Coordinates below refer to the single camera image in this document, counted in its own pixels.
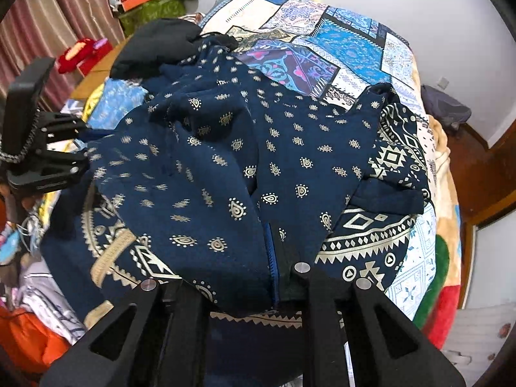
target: white cloth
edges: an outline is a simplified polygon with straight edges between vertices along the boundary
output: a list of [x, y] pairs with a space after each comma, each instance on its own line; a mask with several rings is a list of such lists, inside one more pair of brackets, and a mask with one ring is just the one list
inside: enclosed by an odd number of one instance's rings
[[45, 261], [34, 262], [20, 275], [15, 305], [34, 313], [50, 330], [74, 345], [86, 332], [50, 274]]

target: gray backpack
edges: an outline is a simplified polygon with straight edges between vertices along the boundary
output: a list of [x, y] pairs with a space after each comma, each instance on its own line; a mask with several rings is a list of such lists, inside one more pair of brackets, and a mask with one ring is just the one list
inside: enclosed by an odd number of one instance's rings
[[437, 119], [445, 130], [456, 132], [471, 116], [469, 107], [429, 85], [421, 86], [421, 98], [426, 113]]

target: metal screw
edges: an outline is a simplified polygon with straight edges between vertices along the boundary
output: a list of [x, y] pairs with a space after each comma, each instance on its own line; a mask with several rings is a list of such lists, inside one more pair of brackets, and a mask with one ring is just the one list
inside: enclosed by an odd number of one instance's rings
[[367, 278], [358, 278], [357, 279], [357, 286], [360, 289], [369, 289], [372, 286], [372, 283]]
[[152, 291], [156, 286], [157, 283], [153, 279], [146, 279], [140, 284], [140, 288], [144, 291]]
[[298, 262], [293, 268], [299, 273], [307, 273], [310, 271], [310, 265], [306, 262]]

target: blue patterned quilt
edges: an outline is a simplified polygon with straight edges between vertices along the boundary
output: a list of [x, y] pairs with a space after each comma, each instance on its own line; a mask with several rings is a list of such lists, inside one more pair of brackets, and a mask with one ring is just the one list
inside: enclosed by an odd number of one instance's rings
[[[417, 118], [417, 137], [433, 162], [432, 132], [422, 106], [419, 74], [408, 42], [366, 16], [312, 0], [220, 0], [202, 20], [203, 33], [220, 32], [240, 41], [238, 58], [290, 90], [349, 109], [362, 91], [389, 82]], [[434, 176], [429, 176], [433, 193]], [[370, 232], [375, 224], [367, 227]], [[435, 276], [435, 212], [418, 215], [407, 255], [386, 290], [413, 318]], [[332, 266], [321, 252], [317, 261]], [[349, 275], [357, 271], [349, 270]]]

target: orange fabric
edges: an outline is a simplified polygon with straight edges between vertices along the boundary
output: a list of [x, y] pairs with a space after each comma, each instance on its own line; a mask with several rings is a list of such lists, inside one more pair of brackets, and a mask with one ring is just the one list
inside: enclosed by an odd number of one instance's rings
[[0, 307], [0, 345], [23, 372], [44, 373], [70, 347], [33, 313]]

